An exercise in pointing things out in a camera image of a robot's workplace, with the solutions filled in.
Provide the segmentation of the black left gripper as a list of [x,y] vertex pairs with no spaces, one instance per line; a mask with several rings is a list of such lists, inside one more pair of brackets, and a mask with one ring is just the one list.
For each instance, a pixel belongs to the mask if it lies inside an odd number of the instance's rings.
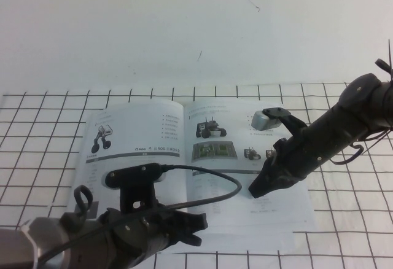
[[136,216],[127,220],[127,214],[109,208],[99,217],[103,226],[124,223],[109,228],[100,237],[105,245],[99,250],[102,268],[132,268],[177,243],[199,247],[202,239],[186,231],[202,231],[208,228],[206,214],[182,211],[162,211],[148,216]]

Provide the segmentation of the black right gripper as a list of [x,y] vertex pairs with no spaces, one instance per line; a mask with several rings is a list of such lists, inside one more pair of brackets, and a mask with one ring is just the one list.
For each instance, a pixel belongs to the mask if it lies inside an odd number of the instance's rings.
[[254,198],[292,187],[324,162],[324,124],[288,123],[285,127],[292,136],[274,144],[276,156],[265,160],[260,174],[248,187]]

